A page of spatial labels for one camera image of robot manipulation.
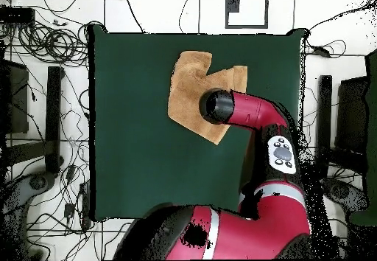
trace towel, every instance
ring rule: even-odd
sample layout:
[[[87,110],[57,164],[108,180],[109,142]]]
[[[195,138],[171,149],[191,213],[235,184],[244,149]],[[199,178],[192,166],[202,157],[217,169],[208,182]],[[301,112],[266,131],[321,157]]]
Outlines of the towel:
[[[168,116],[180,125],[218,145],[229,125],[212,125],[199,112],[199,100],[211,88],[246,92],[247,67],[234,66],[207,75],[212,54],[185,51],[175,64],[168,102]]]

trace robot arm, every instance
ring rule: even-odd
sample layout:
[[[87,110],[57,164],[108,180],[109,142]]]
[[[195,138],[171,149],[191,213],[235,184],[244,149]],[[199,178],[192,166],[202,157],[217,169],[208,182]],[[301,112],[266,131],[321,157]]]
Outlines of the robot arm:
[[[243,171],[251,174],[240,189],[239,212],[211,206],[159,209],[130,227],[114,259],[310,257],[305,193],[281,110],[259,97],[215,89],[200,99],[200,113],[211,123],[252,131],[249,149],[255,159],[247,161],[247,155],[244,162]]]

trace wire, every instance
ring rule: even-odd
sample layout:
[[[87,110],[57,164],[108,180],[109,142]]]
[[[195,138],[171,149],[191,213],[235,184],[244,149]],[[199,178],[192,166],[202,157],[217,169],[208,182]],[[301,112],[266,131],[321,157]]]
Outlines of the wire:
[[[180,12],[180,18],[179,18],[179,20],[178,20],[178,25],[179,25],[179,26],[180,26],[180,19],[182,18],[183,11],[185,10],[185,7],[186,7],[186,4],[187,4],[188,1],[189,1],[189,0],[186,0],[186,1],[185,1],[185,4],[183,5],[182,11]]]
[[[96,254],[96,258],[98,261],[101,261],[100,258],[98,257],[98,254],[97,254],[97,249],[96,249],[96,233],[93,233],[93,239],[94,239],[94,253]]]
[[[138,22],[138,19],[136,19],[135,14],[133,13],[133,8],[131,7],[130,1],[129,0],[126,0],[126,1],[128,3],[128,7],[130,8],[130,12],[131,12],[131,14],[133,16],[133,19],[135,19],[135,22],[138,24],[138,27],[140,28],[141,33],[145,33],[144,29],[141,27],[141,25]]]
[[[80,104],[81,108],[84,108],[84,109],[86,109],[86,110],[88,111],[89,108],[85,107],[85,106],[82,104],[82,101],[81,101],[81,96],[82,96],[85,92],[87,92],[87,91],[89,91],[88,88],[87,88],[86,90],[84,90],[84,91],[81,92],[81,94],[80,94],[80,96],[79,96],[79,104]]]
[[[376,0],[368,0],[367,3],[364,4],[364,5],[361,6],[361,7],[354,8],[354,9],[352,9],[352,10],[347,10],[347,11],[345,11],[345,12],[342,12],[342,13],[336,14],[335,16],[333,16],[333,17],[331,17],[331,18],[329,18],[329,19],[326,19],[326,20],[324,20],[324,21],[321,21],[321,22],[315,24],[312,28],[310,28],[310,29],[309,29],[309,33],[310,33],[315,27],[318,27],[319,25],[324,24],[325,22],[328,22],[328,21],[331,21],[331,20],[336,20],[336,19],[338,19],[339,17],[343,17],[344,15],[347,15],[347,14],[349,14],[349,13],[355,13],[355,12],[362,11],[362,10],[365,10],[365,9],[374,8],[374,7],[376,6],[376,3],[373,3],[373,1],[376,1]],[[343,56],[343,55],[345,54],[346,49],[347,49],[347,45],[345,44],[345,42],[344,42],[343,40],[335,40],[335,41],[333,41],[333,42],[330,42],[329,44],[334,43],[334,42],[336,42],[336,41],[342,41],[343,44],[345,45],[345,49],[344,49],[344,51],[343,51],[343,53],[342,53],[341,55],[338,55],[338,56],[336,56],[336,57],[331,57],[331,56],[330,56],[330,58],[339,58],[339,57]],[[316,47],[316,46],[312,46],[312,45],[309,43],[308,38],[306,39],[306,43],[307,43],[312,49],[314,49],[314,48]]]
[[[122,231],[122,229],[124,228],[124,226],[126,226],[126,225],[130,225],[130,224],[131,224],[130,222],[126,222],[125,224],[123,224],[123,225],[121,226],[121,228],[119,229],[118,233],[116,233],[116,236],[115,236],[112,240],[108,241],[108,242],[105,244],[105,247],[104,247],[104,253],[103,253],[103,259],[105,259],[105,257],[106,257],[106,246],[107,246],[108,244],[112,243],[114,240],[116,240],[116,238],[119,236],[119,234],[121,233],[121,231]]]
[[[45,261],[48,261],[48,260],[49,260],[50,255],[51,255],[51,249],[50,249],[49,247],[47,247],[47,246],[45,246],[45,245],[41,245],[41,244],[34,243],[34,242],[32,242],[31,240],[29,240],[29,238],[27,238],[27,242],[28,242],[29,244],[35,245],[35,246],[37,246],[37,247],[42,247],[42,248],[47,249],[47,250],[49,251],[49,254],[47,254],[47,258],[45,259]]]
[[[52,10],[49,5],[47,4],[46,0],[44,0],[44,4],[46,4],[47,8],[51,11],[51,12],[54,12],[54,13],[64,13],[65,11],[69,10],[72,5],[76,2],[77,0],[74,0],[66,9],[64,10]]]
[[[349,13],[355,13],[355,12],[357,12],[359,10],[364,10],[364,9],[372,8],[372,7],[374,7],[373,5],[371,5],[372,1],[374,1],[374,0],[369,0],[366,4],[364,4],[361,7],[353,8],[352,10],[346,10],[343,13],[336,14],[335,16],[333,16],[333,17],[331,17],[329,19],[321,21],[318,24],[315,24],[312,28],[310,28],[309,31],[313,30],[315,27],[319,26],[320,24],[324,24],[325,22],[328,22],[328,21],[331,21],[331,20],[336,20],[338,17],[343,17],[344,15],[347,15]]]
[[[92,235],[92,233],[90,233],[88,237],[84,237],[84,238],[80,239],[80,241],[79,241],[79,242],[73,247],[73,249],[71,249],[71,250],[67,253],[66,258],[65,258],[63,261],[67,261],[69,258],[73,257],[74,255],[72,254],[72,255],[70,256],[70,253],[71,253],[71,252],[72,252],[77,246],[80,246],[81,242],[85,240],[85,243],[84,243],[80,248],[77,249],[76,254],[77,254],[81,249],[83,249],[84,246],[85,246],[85,244],[89,241],[89,238],[91,237],[91,235]]]
[[[47,6],[47,9],[52,13],[52,15],[54,15],[54,16],[56,16],[56,17],[58,17],[58,18],[61,18],[61,19],[64,19],[64,20],[70,21],[70,22],[74,22],[75,24],[81,24],[81,25],[83,25],[81,22],[78,22],[78,21],[75,21],[75,20],[72,20],[72,19],[69,19],[69,18],[65,18],[65,17],[62,17],[62,16],[59,16],[59,15],[55,14],[55,13],[54,13],[54,10],[52,10],[52,9],[49,7],[49,5],[47,4],[46,0],[43,0],[43,1],[44,1],[44,4]]]

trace black cable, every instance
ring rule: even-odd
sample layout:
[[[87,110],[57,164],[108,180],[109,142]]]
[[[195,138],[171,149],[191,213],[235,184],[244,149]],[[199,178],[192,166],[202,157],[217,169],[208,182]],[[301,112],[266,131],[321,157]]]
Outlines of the black cable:
[[[70,232],[72,232],[72,233],[80,234],[80,235],[84,234],[84,231],[77,231],[77,230],[73,230],[73,229],[71,229],[71,228],[68,227],[66,224],[60,222],[56,217],[54,217],[53,215],[51,215],[51,214],[49,214],[49,213],[47,213],[47,212],[44,212],[43,214],[41,214],[41,215],[35,220],[35,222],[33,222],[33,223],[28,223],[28,224],[31,224],[31,225],[27,228],[27,231],[29,231],[29,230],[30,230],[35,224],[37,224],[38,220],[39,220],[42,216],[44,216],[44,215],[48,216],[49,218],[54,219],[54,220],[55,220],[56,222],[58,222],[61,226],[63,226],[65,229],[68,229],[68,230],[69,230]]]
[[[67,11],[67,10],[69,10],[71,7],[72,7],[72,5],[76,2],[77,0],[74,0],[66,9],[64,9],[64,10],[52,10],[50,7],[49,7],[49,5],[47,4],[47,2],[46,2],[46,0],[44,0],[44,4],[46,4],[46,6],[47,6],[47,8],[50,10],[50,11],[52,11],[52,12],[54,12],[54,13],[64,13],[65,11]]]
[[[24,109],[22,109],[20,106],[18,106],[17,104],[13,103],[12,104],[14,107],[16,107],[19,111],[22,111],[24,114],[26,114],[35,124],[35,127],[37,128],[37,131],[38,131],[38,134],[39,134],[39,137],[40,137],[40,140],[42,141],[43,143],[43,152],[45,152],[45,148],[46,148],[46,142],[42,136],[42,133],[40,132],[39,130],[39,127],[37,125],[37,122],[34,120],[34,116],[32,116],[31,114],[27,113]]]
[[[180,12],[180,18],[178,20],[178,26],[180,26],[180,19],[182,18],[183,11],[185,10],[186,4],[189,0],[185,1],[185,4],[183,5],[182,11]]]
[[[89,108],[85,107],[85,106],[82,104],[82,101],[81,101],[81,96],[82,96],[85,92],[87,92],[87,91],[89,91],[89,88],[87,88],[86,90],[84,90],[84,91],[81,92],[81,94],[80,94],[80,96],[79,96],[79,104],[80,104],[80,106],[81,106],[82,108],[84,108],[84,109],[86,109],[86,110],[88,111]]]
[[[93,240],[94,240],[94,253],[96,254],[96,258],[98,261],[101,261],[100,258],[98,257],[97,254],[97,248],[96,248],[96,233],[93,233]]]
[[[57,14],[54,13],[54,10],[52,10],[49,5],[47,4],[46,0],[43,0],[44,1],[44,4],[47,6],[47,9],[52,13],[52,15],[58,17],[58,18],[61,18],[61,19],[64,19],[64,20],[67,20],[67,21],[70,21],[70,22],[74,22],[75,24],[82,24],[81,22],[78,22],[78,21],[75,21],[75,20],[72,20],[72,19],[69,19],[69,18],[65,18],[65,17],[62,17],[62,16],[59,16]]]
[[[144,29],[141,27],[141,25],[140,25],[139,22],[138,22],[138,19],[136,19],[135,14],[133,13],[133,8],[131,7],[131,3],[130,3],[130,1],[129,1],[129,0],[126,0],[126,1],[127,1],[127,3],[128,3],[128,7],[130,8],[130,12],[131,12],[131,14],[133,15],[133,18],[135,19],[136,23],[138,24],[138,27],[139,27],[140,30],[141,30],[141,33],[145,33]]]
[[[344,15],[347,15],[349,13],[355,13],[355,12],[357,12],[359,10],[364,10],[364,9],[368,9],[368,8],[374,7],[373,5],[371,5],[372,1],[374,1],[374,0],[369,0],[366,4],[364,4],[361,7],[353,8],[352,10],[346,10],[343,13],[336,14],[335,16],[333,16],[333,17],[331,17],[329,19],[321,21],[318,24],[315,24],[312,28],[310,28],[309,31],[312,31],[315,27],[319,26],[320,24],[324,24],[325,22],[328,22],[328,21],[331,21],[331,20],[336,20],[338,17],[343,17]]]
[[[347,15],[349,13],[355,13],[355,12],[358,12],[358,11],[361,11],[361,10],[365,10],[365,9],[370,9],[370,8],[373,8],[376,6],[376,3],[373,3],[373,1],[376,1],[376,0],[368,0],[366,4],[364,4],[363,6],[361,7],[358,7],[358,8],[354,8],[352,10],[347,10],[345,12],[342,12],[342,13],[339,13],[339,14],[336,14],[335,16],[329,18],[329,19],[326,19],[324,21],[321,21],[317,24],[315,24],[312,28],[309,29],[309,33],[317,26],[319,26],[320,24],[324,24],[325,22],[328,22],[328,21],[331,21],[331,20],[336,20],[338,19],[339,17],[343,17],[344,15]],[[347,49],[347,45],[345,44],[345,42],[343,40],[335,40],[335,41],[342,41],[345,45],[345,50]],[[309,41],[308,41],[308,38],[306,39],[306,43],[312,48],[312,49],[315,49],[316,46],[312,46]],[[343,53],[341,55],[338,55],[337,57],[331,57],[330,58],[339,58],[340,56],[343,56],[345,54],[345,50],[343,51]]]
[[[89,234],[88,237],[84,237],[84,238],[82,238],[82,239],[81,239],[81,240],[80,240],[80,241],[79,241],[79,242],[73,247],[73,249],[71,249],[71,250],[67,253],[66,258],[65,258],[63,261],[67,261],[69,258],[73,257],[74,255],[71,255],[71,256],[70,256],[70,253],[71,253],[71,252],[72,252],[77,246],[79,246],[79,245],[81,244],[82,241],[85,240],[85,243],[80,247],[80,249],[77,249],[76,254],[77,254],[77,252],[79,252],[81,249],[83,249],[84,246],[85,246],[85,244],[89,241],[90,236],[91,236],[91,233]]]
[[[35,245],[35,246],[37,246],[37,247],[42,247],[42,248],[47,249],[47,250],[49,251],[49,254],[47,255],[47,258],[46,258],[45,261],[48,261],[48,260],[49,260],[50,255],[51,255],[51,249],[50,249],[49,247],[47,247],[47,246],[45,246],[45,245],[41,245],[41,244],[37,244],[37,243],[33,243],[31,240],[29,240],[29,238],[27,238],[27,242],[30,243],[30,244],[32,244],[32,245]]]
[[[130,224],[131,224],[131,222],[126,222],[125,224],[123,224],[123,225],[121,226],[121,228],[119,229],[118,233],[116,234],[116,236],[115,236],[112,240],[109,240],[109,241],[105,244],[105,246],[104,246],[104,253],[103,253],[103,259],[105,259],[105,257],[106,257],[106,246],[107,246],[108,244],[112,243],[114,240],[116,240],[116,238],[119,236],[119,234],[121,233],[121,231],[122,231],[122,229],[124,228],[124,226],[126,226],[126,225],[130,225]]]

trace green table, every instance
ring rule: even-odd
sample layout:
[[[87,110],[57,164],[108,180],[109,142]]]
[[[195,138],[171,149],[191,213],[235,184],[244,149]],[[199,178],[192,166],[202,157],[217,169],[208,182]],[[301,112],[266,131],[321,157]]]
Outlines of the green table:
[[[174,64],[198,50],[213,55],[208,74],[247,66],[247,93],[281,102],[297,119],[303,35],[120,34],[95,26],[96,220],[142,218],[160,203],[236,210],[250,133],[232,127],[216,146],[168,118]]]

